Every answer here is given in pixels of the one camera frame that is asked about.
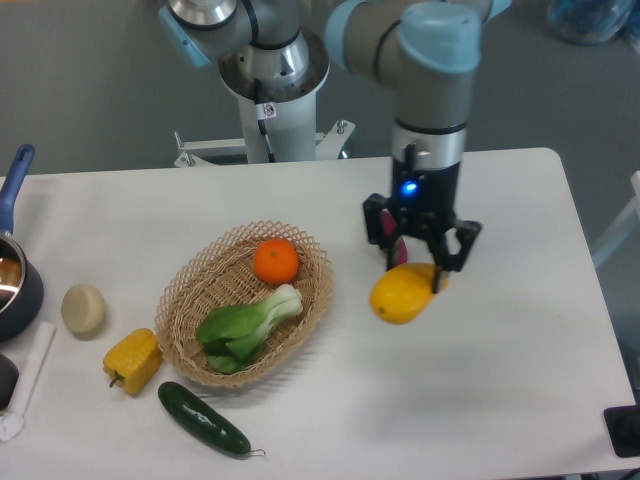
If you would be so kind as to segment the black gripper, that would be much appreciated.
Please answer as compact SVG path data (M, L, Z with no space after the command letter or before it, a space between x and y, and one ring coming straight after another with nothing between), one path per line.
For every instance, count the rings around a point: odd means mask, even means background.
M459 165L428 169L416 155L392 161L390 195L373 193L363 202L368 241L386 254L386 270L401 263L400 237L426 243L435 263L432 292L446 287L449 272L463 269L482 230L480 223L456 216L454 201ZM388 210L396 222L395 238L385 239L380 214Z

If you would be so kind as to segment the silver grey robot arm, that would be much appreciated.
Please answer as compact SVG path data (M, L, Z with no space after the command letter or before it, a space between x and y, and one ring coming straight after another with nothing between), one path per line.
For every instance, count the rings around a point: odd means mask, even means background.
M317 158L316 94L331 65L395 97L388 196L363 204L368 240L389 267L401 244L423 241L431 288L460 271L480 233L455 213L484 25L504 1L344 1L318 29L297 1L165 1L159 18L195 66L213 64L235 96L252 163Z

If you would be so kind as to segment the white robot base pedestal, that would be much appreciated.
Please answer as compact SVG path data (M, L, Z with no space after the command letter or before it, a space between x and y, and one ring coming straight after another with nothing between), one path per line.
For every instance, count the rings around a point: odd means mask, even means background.
M303 28L287 45L251 44L218 61L238 104L250 164L316 158L316 96L329 73L322 40Z

